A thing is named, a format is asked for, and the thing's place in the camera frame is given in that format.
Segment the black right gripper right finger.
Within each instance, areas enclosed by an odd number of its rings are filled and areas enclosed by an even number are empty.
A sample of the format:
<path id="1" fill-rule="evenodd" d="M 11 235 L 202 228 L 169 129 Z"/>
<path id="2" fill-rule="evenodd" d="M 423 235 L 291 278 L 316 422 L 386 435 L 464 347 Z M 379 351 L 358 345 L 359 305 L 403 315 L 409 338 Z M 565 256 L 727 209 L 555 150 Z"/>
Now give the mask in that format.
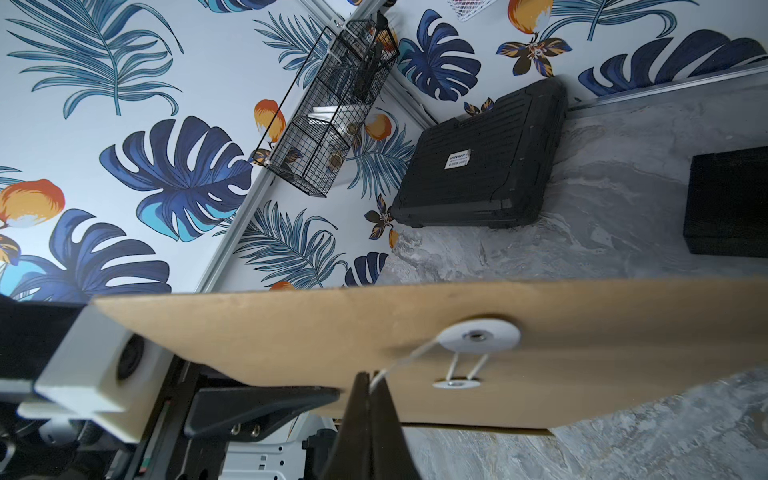
<path id="1" fill-rule="evenodd" d="M 421 480 L 385 379 L 369 393 L 371 479 Z"/>

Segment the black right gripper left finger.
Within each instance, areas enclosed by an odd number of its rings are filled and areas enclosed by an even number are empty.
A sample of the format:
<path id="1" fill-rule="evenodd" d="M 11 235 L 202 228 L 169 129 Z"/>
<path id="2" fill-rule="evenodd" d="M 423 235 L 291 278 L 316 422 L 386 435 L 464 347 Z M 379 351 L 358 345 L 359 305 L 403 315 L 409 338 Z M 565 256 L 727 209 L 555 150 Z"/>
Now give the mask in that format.
<path id="1" fill-rule="evenodd" d="M 341 428 L 322 479 L 368 478 L 368 374 L 355 376 Z"/>

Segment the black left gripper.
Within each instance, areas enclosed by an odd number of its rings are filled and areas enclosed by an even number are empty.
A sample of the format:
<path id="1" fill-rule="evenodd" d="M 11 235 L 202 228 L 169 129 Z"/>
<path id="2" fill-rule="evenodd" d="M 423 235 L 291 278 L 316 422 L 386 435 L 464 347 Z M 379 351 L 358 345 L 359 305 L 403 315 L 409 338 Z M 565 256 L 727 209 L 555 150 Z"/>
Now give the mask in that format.
<path id="1" fill-rule="evenodd" d="M 261 440 L 340 394 L 318 386 L 246 387 L 208 366 L 174 359 L 122 477 L 217 479 L 234 426 L 257 425 Z"/>

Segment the brown kraft file bag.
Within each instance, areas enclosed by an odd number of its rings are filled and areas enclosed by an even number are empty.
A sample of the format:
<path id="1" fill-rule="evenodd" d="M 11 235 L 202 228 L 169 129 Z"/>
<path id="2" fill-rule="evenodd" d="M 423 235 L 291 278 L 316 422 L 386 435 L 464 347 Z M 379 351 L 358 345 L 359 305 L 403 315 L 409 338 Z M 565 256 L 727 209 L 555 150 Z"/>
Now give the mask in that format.
<path id="1" fill-rule="evenodd" d="M 550 429 L 767 361 L 767 282 L 474 282 L 114 296 L 103 314 L 247 385 L 348 399 L 383 371 L 410 424 Z"/>

